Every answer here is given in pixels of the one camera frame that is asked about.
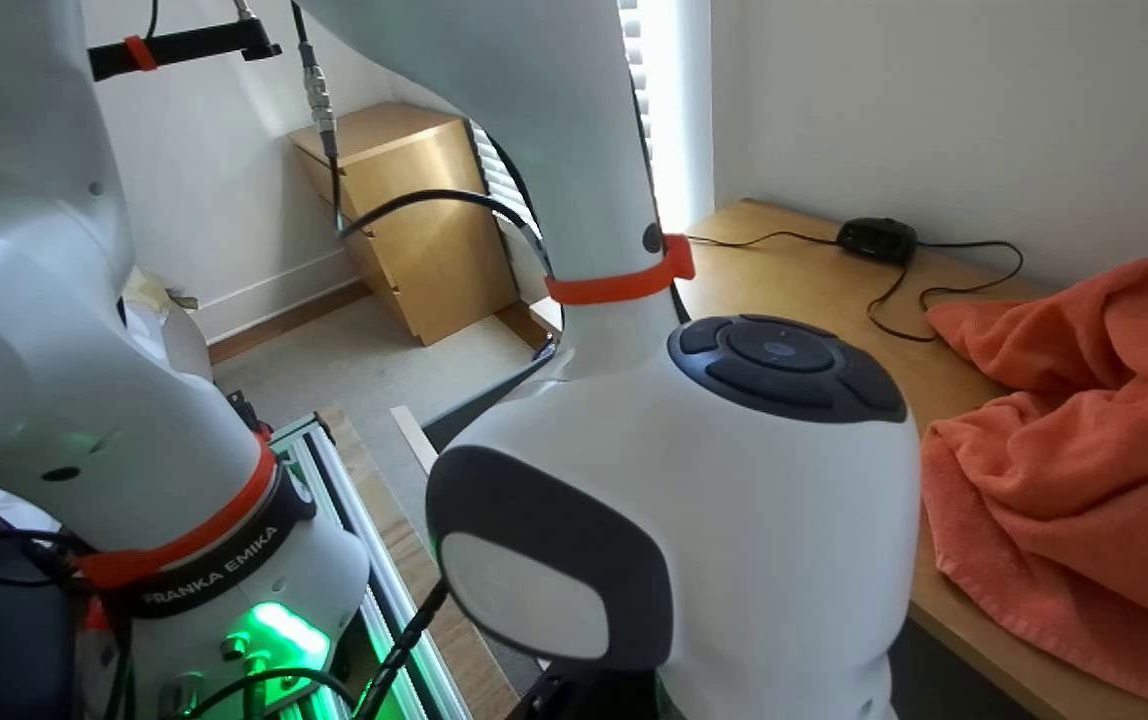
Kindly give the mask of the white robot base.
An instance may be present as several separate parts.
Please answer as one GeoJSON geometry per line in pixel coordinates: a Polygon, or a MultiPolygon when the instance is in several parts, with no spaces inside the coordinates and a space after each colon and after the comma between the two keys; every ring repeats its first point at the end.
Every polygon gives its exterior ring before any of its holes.
{"type": "Polygon", "coordinates": [[[82,2],[0,0],[0,486],[61,518],[142,720],[340,706],[369,550],[230,397],[121,314],[131,228],[82,2]]]}

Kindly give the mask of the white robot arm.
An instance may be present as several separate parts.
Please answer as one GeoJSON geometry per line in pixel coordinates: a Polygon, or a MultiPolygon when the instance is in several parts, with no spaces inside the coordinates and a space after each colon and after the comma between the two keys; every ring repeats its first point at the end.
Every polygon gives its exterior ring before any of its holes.
{"type": "Polygon", "coordinates": [[[683,720],[891,720],[921,458],[895,381],[834,332],[689,319],[616,0],[306,0],[511,152],[557,357],[439,446],[424,525],[462,610],[683,720]]]}

